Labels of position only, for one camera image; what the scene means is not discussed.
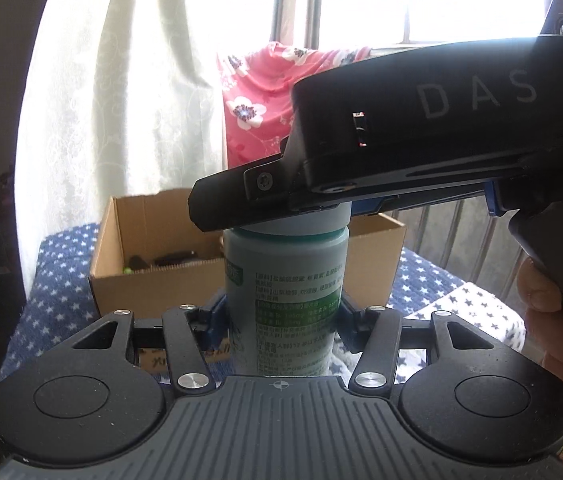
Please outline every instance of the white plastic bottle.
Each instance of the white plastic bottle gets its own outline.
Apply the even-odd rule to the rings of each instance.
[[[238,374],[324,375],[351,204],[224,232],[230,353]]]

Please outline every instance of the white lace curtain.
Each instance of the white lace curtain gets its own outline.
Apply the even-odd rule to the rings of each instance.
[[[223,169],[222,94],[199,0],[48,0],[22,104],[15,203],[26,292],[40,242],[110,196]]]

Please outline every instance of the das logo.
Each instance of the das logo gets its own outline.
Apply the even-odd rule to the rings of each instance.
[[[515,98],[520,103],[532,103],[537,98],[537,91],[534,86],[523,81],[527,73],[520,68],[512,69],[508,74],[508,79],[514,88],[519,89]],[[438,119],[444,117],[450,110],[450,102],[446,90],[437,83],[423,83],[417,85],[417,94],[423,107],[423,113],[427,119]],[[491,106],[499,107],[499,101],[490,91],[488,86],[479,78],[478,75],[472,76],[472,109],[474,112],[479,110],[481,105],[490,103]]]

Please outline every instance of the green label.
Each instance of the green label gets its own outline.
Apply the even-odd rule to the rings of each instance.
[[[258,324],[267,326],[287,328],[312,325],[332,316],[339,307],[340,297],[341,288],[338,288],[324,298],[301,303],[271,303],[256,300],[255,317]]]
[[[224,258],[226,262],[225,272],[226,277],[235,285],[241,286],[244,284],[244,269],[239,266],[236,266],[233,262],[231,262],[228,258]]]

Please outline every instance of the screw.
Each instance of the screw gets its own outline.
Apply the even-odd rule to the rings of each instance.
[[[187,388],[189,390],[203,388],[204,386],[207,386],[209,382],[209,378],[204,374],[197,374],[194,372],[184,374],[177,380],[177,384],[179,384],[182,388]]]
[[[268,191],[273,187],[273,175],[264,171],[257,176],[257,187],[262,191]]]
[[[377,372],[364,372],[355,377],[355,382],[364,388],[378,388],[386,384],[386,377]]]

